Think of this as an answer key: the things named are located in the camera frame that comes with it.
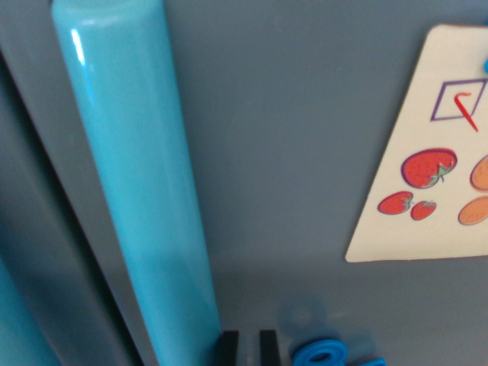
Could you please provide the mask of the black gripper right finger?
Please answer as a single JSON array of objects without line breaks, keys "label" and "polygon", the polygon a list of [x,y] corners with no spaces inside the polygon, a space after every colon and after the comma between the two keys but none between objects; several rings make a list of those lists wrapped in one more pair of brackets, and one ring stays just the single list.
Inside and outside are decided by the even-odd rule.
[{"label": "black gripper right finger", "polygon": [[259,346],[261,366],[281,366],[278,337],[275,330],[261,330],[259,332]]}]

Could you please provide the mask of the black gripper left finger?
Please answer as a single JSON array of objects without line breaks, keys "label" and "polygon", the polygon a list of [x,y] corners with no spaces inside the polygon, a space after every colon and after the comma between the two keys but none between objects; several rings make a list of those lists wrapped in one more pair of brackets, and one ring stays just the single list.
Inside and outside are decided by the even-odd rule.
[{"label": "black gripper left finger", "polygon": [[222,332],[217,348],[217,366],[236,366],[239,332]]}]

